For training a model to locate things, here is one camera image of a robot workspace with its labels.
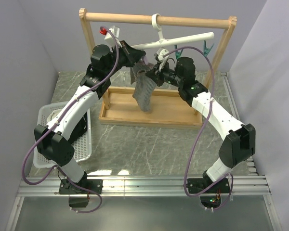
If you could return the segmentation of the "purple clothespin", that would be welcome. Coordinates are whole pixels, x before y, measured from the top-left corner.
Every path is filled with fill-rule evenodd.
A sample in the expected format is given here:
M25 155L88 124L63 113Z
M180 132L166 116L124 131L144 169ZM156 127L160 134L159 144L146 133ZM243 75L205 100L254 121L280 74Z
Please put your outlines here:
M149 61L148 61L146 55L142 57L142 62L143 62L145 65L148 65L148 64L149 64Z

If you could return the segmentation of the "grey striped boxer underwear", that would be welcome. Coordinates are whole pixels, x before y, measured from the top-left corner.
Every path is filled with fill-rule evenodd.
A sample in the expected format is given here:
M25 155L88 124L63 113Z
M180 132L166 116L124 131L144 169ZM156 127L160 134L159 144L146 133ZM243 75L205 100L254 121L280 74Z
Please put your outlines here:
M139 62L130 68L131 84L136 83L132 96L143 112L150 112L150 99L157 86L153 80L145 75L146 72L150 71L153 67L154 65L151 63L145 65Z

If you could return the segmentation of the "white plastic hanger bar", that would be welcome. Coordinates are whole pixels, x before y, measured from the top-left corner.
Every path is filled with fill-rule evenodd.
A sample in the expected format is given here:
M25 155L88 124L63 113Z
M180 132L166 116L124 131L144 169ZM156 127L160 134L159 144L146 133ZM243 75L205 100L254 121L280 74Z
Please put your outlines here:
M167 47L171 45L179 45L183 43L205 41L205 40L214 38L213 32L207 32L207 33L190 35L190 36L185 36L185 37L165 39L163 37L162 28L157 23L158 16L160 16L160 14L158 13L152 15L151 24L152 24L152 27L158 32L159 40L156 42L151 42L151 43L133 45L132 46L133 48L138 49L138 50L146 50L146 49L153 49L153 48L162 48L162 47Z

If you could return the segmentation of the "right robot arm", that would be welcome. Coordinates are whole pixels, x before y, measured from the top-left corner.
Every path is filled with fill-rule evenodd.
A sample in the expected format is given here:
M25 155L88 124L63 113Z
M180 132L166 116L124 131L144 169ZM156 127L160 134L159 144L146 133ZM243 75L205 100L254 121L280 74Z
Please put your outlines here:
M186 188L194 186L198 192L214 192L226 174L255 154L256 130L252 124L245 125L230 115L214 99L213 92L196 80L195 71L193 59L182 57L176 61L175 69L170 69L169 64L160 69L157 64L146 76L158 86L176 86L180 97L205 117L204 125L210 123L221 136L217 161L203 173L199 183L185 183Z

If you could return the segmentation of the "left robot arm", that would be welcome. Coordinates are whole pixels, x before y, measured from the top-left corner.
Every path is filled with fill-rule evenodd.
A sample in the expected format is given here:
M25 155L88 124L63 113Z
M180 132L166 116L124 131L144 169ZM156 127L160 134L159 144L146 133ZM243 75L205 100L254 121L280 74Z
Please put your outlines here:
M47 125L37 125L34 135L37 151L55 163L71 181L70 188L83 193L89 188L87 174L74 159L72 143L86 132L86 113L98 102L111 85L110 77L122 67L133 67L146 55L125 41L113 48L95 46L91 62L73 98Z

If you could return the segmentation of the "black underwear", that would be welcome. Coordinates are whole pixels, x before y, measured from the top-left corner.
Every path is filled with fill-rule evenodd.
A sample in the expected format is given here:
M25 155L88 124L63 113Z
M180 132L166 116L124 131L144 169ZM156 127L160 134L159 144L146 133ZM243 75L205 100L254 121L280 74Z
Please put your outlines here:
M85 113L80 121L74 127L68 142L72 144L76 141L79 137L86 133L88 129L88 113Z

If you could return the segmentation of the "wooden hanging rack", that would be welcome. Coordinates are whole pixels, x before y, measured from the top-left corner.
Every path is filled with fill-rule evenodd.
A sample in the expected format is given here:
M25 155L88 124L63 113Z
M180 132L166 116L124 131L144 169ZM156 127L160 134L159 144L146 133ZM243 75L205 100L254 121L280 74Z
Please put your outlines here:
M106 79L99 90L103 99L99 119L104 124L140 127L199 128L213 103L214 73L236 27L237 18L228 20L165 17L159 14L132 15L89 13L79 10L79 17L91 63L83 84ZM118 28L102 28L106 44L96 45L91 22L151 25L158 33L155 42L129 45L117 37ZM223 29L205 83L196 79L196 63L180 57L170 66L173 53L190 49L191 42L214 38L213 32L167 39L163 26Z

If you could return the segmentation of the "light teal clothespin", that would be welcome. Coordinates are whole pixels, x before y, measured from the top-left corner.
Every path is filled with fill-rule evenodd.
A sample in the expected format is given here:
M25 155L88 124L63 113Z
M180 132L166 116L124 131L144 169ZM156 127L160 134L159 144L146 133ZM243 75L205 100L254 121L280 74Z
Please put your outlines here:
M211 45L211 46L207 46L207 41L203 41L203 53L204 53L204 56L207 57L208 54L210 53L210 51L212 50L214 46L214 43Z

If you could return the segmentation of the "white cloth garment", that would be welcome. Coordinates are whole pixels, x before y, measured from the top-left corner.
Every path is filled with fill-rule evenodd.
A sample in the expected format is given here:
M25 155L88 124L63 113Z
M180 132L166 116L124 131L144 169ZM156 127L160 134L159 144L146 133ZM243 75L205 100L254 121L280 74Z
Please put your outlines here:
M51 114L47 117L46 121L47 123L50 122L51 120L53 120L55 117L57 117L57 115L61 112L60 109L57 109L57 110L53 110L51 112Z

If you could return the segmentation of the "white plastic basket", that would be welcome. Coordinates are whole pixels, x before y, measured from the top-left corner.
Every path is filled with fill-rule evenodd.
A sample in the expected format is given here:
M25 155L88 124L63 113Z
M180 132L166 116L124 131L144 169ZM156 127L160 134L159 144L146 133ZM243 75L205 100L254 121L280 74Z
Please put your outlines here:
M67 102L52 103L45 105L40 108L38 114L37 124L45 126L47 124L47 117L51 114L53 110L60 109L62 110ZM72 143L72 146L75 150L74 159L76 162L87 160L92 154L92 135L91 135L91 115L90 110L88 113L88 129L85 134L79 137L76 141ZM53 162L47 160L42 154L37 151L37 148L34 149L33 156L33 165L36 168L50 168L54 165Z

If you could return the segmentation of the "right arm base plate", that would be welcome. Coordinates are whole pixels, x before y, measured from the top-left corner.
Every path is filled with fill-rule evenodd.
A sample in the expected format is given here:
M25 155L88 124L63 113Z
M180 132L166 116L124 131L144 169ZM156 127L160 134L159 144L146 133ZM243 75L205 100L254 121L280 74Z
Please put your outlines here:
M229 183L227 178L222 179L218 183L210 186L211 181L204 178L188 178L187 179L187 191L189 194L198 194L205 190L203 193L229 193L231 189L231 183Z

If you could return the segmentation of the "aluminium mounting rail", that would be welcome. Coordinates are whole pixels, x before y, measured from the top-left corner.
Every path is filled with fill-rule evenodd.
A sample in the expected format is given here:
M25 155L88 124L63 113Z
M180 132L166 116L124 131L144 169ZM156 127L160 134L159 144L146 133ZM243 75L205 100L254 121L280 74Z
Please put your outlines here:
M103 197L163 197L185 196L183 176L93 176L89 179L103 180ZM38 185L21 181L18 197L60 196L60 180L47 178ZM233 195L270 195L265 176L234 176Z

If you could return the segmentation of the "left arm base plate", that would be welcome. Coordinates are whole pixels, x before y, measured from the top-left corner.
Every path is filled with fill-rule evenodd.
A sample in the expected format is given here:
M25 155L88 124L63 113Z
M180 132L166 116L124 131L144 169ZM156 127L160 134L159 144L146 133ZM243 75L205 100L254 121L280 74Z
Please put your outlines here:
M79 183L70 182L68 179L62 179L59 187L59 194L87 194L91 191L101 194L103 188L102 179L85 179Z

